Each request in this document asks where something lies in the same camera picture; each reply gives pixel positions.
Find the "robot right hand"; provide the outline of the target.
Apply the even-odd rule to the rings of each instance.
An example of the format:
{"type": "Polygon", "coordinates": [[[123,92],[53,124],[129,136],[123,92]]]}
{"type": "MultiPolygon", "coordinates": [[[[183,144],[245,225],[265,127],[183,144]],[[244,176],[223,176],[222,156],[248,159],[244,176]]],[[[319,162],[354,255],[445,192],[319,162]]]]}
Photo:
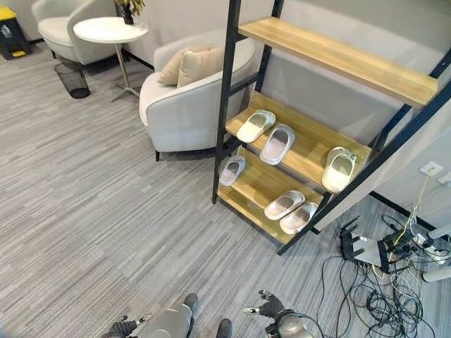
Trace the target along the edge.
{"type": "Polygon", "coordinates": [[[292,309],[285,308],[280,299],[268,290],[260,289],[259,295],[265,303],[259,307],[246,306],[242,309],[242,312],[247,315],[261,315],[272,318],[274,323],[270,324],[265,331],[268,337],[281,337],[279,328],[282,319],[287,315],[293,315],[295,312],[292,309]]]}

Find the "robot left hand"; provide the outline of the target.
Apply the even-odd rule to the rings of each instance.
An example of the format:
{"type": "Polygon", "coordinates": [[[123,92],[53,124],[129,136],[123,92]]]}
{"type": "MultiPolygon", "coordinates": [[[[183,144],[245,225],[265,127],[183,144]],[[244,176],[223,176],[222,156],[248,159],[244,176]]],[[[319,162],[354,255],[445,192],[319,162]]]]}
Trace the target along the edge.
{"type": "Polygon", "coordinates": [[[109,328],[109,331],[104,333],[101,338],[105,337],[132,337],[132,333],[144,323],[147,323],[152,319],[151,313],[142,315],[135,320],[129,320],[128,316],[124,315],[119,321],[115,321],[109,328]]]}

